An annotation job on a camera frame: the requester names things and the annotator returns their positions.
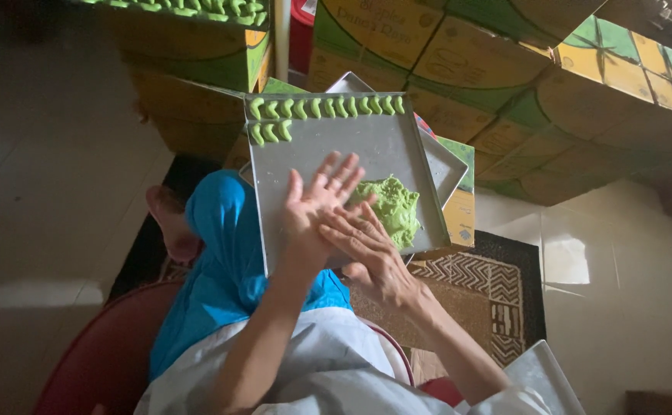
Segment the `forearm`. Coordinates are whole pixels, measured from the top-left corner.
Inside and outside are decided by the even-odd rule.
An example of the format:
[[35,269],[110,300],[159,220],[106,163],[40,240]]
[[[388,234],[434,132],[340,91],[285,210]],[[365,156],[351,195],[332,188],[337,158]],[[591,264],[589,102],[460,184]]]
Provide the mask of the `forearm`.
[[509,386],[507,375],[444,310],[430,289],[423,286],[406,312],[467,403],[477,404]]
[[300,310],[320,269],[288,246],[259,307],[231,347],[213,386],[214,413],[255,408],[272,387]]

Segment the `zigzag pattern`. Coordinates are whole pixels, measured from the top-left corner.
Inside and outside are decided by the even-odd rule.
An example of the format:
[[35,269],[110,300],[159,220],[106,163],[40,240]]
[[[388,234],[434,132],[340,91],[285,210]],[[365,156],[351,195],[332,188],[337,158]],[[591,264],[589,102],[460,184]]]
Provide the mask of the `zigzag pattern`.
[[489,299],[515,306],[521,305],[521,271],[512,265],[497,264],[492,268]]
[[417,269],[414,274],[488,295],[493,265],[480,256],[456,253],[426,261],[425,268]]
[[501,368],[513,363],[523,353],[520,340],[501,335],[492,335],[492,358]]

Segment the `right hand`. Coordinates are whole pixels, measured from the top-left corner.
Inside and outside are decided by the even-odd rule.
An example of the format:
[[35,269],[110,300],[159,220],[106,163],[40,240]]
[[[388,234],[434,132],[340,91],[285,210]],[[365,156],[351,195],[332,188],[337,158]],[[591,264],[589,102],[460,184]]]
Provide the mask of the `right hand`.
[[323,238],[344,251],[355,262],[342,268],[364,293],[379,305],[405,311],[427,287],[413,277],[395,244],[379,222],[369,203],[361,203],[363,217],[341,207],[326,212],[326,224],[319,227]]

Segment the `white sleeve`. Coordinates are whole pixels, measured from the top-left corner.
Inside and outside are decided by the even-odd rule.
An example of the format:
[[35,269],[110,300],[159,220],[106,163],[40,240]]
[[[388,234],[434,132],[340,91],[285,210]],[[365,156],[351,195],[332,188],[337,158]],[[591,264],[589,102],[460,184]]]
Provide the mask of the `white sleeve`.
[[511,386],[471,407],[467,415],[551,415],[544,400],[531,388]]

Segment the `white pole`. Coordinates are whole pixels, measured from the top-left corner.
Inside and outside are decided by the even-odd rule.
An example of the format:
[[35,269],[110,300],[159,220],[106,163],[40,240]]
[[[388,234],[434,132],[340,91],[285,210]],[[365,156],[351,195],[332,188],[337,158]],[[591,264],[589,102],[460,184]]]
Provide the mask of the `white pole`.
[[275,2],[275,78],[287,82],[289,69],[289,20],[290,0],[270,0]]

